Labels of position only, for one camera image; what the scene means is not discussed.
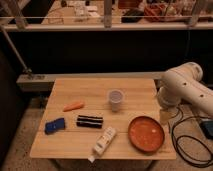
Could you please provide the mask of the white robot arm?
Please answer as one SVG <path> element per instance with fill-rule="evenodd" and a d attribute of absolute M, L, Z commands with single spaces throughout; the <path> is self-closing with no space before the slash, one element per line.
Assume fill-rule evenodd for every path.
<path fill-rule="evenodd" d="M 170 108 L 185 100 L 213 119 L 213 90 L 201 83 L 203 70 L 195 62 L 187 62 L 166 70 L 161 77 L 157 101 L 161 107 L 160 123 L 171 118 Z"/>

